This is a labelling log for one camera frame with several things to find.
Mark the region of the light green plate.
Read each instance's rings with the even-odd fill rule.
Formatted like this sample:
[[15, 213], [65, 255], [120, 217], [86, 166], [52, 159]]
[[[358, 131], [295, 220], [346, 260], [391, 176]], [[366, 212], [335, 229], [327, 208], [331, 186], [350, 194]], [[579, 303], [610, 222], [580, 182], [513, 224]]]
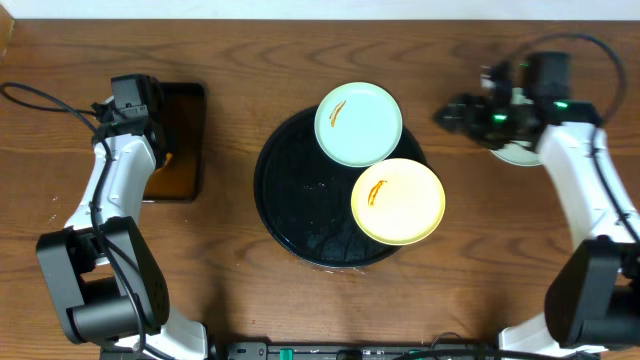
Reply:
[[334, 162], [368, 167], [387, 158], [403, 132], [396, 100], [372, 83], [351, 82], [330, 91], [317, 107], [314, 133]]
[[[532, 105], [533, 101], [528, 99], [522, 88], [512, 90], [512, 105]], [[505, 145], [499, 150], [491, 150], [491, 153], [503, 162], [520, 167], [537, 167], [541, 165], [538, 155], [527, 149], [530, 145], [526, 141], [515, 141]]]

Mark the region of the yellow plate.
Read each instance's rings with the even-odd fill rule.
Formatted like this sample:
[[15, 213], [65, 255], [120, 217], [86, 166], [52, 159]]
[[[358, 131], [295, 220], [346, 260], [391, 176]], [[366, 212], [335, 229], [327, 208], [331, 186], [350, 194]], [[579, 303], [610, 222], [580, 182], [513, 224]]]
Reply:
[[351, 211], [371, 239], [406, 246], [429, 236], [446, 209], [443, 185], [426, 165], [387, 159], [365, 170], [351, 193]]

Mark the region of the black rectangular water tray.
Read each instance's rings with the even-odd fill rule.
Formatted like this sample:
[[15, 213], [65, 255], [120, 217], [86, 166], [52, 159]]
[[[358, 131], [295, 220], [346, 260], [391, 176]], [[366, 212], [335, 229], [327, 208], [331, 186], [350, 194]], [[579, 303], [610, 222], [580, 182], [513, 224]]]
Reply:
[[205, 89], [198, 83], [163, 82], [160, 122], [168, 134], [169, 165], [155, 171], [145, 192], [145, 202], [191, 202], [202, 183], [202, 147], [206, 122]]

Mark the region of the orange green sponge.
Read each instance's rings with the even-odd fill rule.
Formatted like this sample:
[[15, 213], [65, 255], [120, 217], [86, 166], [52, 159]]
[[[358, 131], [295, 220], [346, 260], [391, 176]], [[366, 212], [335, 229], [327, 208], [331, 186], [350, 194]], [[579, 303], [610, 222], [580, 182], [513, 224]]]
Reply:
[[170, 152], [167, 153], [166, 156], [164, 157], [164, 161], [162, 162], [161, 166], [156, 171], [159, 172], [162, 169], [166, 168], [166, 166], [170, 164], [172, 158], [173, 158], [173, 154]]

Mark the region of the light green plate top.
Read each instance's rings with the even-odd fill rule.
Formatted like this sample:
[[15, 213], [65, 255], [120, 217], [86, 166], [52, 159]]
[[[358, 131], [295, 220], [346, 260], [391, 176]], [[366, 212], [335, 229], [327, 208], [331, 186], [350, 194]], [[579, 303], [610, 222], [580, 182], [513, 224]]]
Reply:
[[403, 132], [396, 100], [372, 83], [351, 82], [330, 91], [317, 107], [314, 133], [334, 162], [368, 167], [387, 158]]

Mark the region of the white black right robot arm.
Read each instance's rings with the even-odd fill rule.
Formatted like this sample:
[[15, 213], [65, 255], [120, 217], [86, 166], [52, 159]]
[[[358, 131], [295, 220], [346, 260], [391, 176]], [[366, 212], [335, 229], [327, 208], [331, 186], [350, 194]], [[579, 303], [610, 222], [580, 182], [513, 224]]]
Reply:
[[570, 97], [569, 65], [565, 53], [535, 53], [514, 87], [503, 62], [482, 79], [490, 95], [459, 94], [434, 115], [484, 148], [516, 143], [533, 153], [569, 224], [572, 256], [542, 314], [499, 333], [504, 351], [565, 357], [639, 343], [639, 213], [611, 161], [603, 116]]

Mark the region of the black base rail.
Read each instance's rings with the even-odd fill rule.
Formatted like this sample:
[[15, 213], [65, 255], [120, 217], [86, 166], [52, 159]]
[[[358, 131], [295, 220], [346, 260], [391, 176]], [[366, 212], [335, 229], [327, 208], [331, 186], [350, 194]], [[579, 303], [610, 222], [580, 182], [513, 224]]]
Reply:
[[261, 342], [239, 342], [225, 348], [213, 347], [209, 359], [224, 360], [392, 360], [421, 354], [421, 359], [508, 359], [491, 356], [490, 347], [473, 343], [445, 342], [426, 347], [410, 346], [311, 346], [269, 345]]

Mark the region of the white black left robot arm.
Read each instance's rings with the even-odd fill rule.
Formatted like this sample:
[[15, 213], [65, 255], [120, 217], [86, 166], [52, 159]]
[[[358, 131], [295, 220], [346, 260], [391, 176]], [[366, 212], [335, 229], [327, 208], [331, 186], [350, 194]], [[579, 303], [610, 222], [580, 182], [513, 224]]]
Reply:
[[103, 359], [206, 359], [205, 325], [170, 304], [166, 280], [139, 227], [146, 201], [189, 201], [200, 180], [206, 102], [168, 95], [156, 113], [127, 108], [130, 119], [160, 124], [168, 144], [113, 121], [94, 147], [82, 200], [60, 231], [44, 234], [37, 259], [62, 330], [94, 343]]

